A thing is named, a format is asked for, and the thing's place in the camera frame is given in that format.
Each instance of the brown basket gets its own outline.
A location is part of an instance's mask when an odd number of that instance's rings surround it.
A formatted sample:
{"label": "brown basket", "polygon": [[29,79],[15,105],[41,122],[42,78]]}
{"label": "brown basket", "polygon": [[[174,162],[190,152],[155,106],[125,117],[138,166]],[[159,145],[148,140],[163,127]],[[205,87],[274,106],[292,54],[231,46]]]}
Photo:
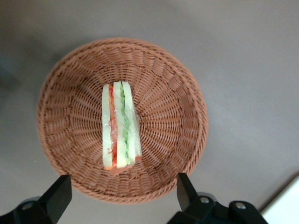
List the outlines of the brown basket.
{"label": "brown basket", "polygon": [[[115,177],[102,165],[101,96],[104,84],[128,81],[140,115],[142,161]],[[199,86],[175,57],[135,39],[84,45],[52,70],[37,108],[39,138],[51,165],[72,185],[102,201],[133,204],[176,187],[204,150],[206,105]]]}

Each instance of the black clamp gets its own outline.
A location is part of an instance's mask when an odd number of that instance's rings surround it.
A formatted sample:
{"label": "black clamp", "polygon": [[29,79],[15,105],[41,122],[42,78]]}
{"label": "black clamp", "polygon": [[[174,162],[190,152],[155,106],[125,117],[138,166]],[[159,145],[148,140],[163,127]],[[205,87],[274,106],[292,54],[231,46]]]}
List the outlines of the black clamp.
{"label": "black clamp", "polygon": [[178,174],[177,196],[182,211],[168,224],[267,224],[248,202],[233,201],[227,208],[210,194],[198,195],[185,173]]}
{"label": "black clamp", "polygon": [[56,224],[71,201],[71,176],[60,176],[37,201],[24,202],[0,217],[0,224]]}

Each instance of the screw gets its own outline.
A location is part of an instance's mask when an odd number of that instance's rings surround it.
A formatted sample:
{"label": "screw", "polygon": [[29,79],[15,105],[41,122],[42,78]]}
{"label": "screw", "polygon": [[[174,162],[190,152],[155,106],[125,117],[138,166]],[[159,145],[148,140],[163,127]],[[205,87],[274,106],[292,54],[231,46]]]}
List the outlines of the screw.
{"label": "screw", "polygon": [[206,197],[201,197],[201,198],[200,198],[200,201],[201,201],[202,203],[204,203],[204,204],[208,204],[208,203],[210,202],[209,199],[206,198]]}
{"label": "screw", "polygon": [[32,207],[32,205],[33,205],[33,202],[28,202],[23,205],[22,210],[30,209]]}
{"label": "screw", "polygon": [[246,206],[241,202],[237,202],[235,205],[237,206],[238,209],[245,209],[246,208]]}

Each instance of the lettuce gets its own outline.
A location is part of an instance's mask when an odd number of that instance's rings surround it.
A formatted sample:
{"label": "lettuce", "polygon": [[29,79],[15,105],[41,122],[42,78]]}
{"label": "lettuce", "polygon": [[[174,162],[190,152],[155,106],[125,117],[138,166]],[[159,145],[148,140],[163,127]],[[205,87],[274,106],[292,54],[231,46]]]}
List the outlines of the lettuce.
{"label": "lettuce", "polygon": [[125,92],[123,90],[123,85],[121,83],[121,104],[122,104],[122,107],[121,107],[121,114],[123,115],[124,117],[124,120],[125,120],[125,128],[123,129],[123,132],[122,132],[122,136],[125,140],[125,144],[126,144],[126,158],[128,159],[128,130],[129,130],[129,120],[126,116],[126,113],[125,113]]}

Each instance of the white object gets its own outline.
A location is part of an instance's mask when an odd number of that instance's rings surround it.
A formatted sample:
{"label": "white object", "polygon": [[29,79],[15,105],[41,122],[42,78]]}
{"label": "white object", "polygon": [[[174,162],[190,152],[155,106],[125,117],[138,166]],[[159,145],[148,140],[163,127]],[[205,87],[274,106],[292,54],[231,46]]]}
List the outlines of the white object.
{"label": "white object", "polygon": [[269,224],[299,223],[299,176],[262,211],[262,216]]}

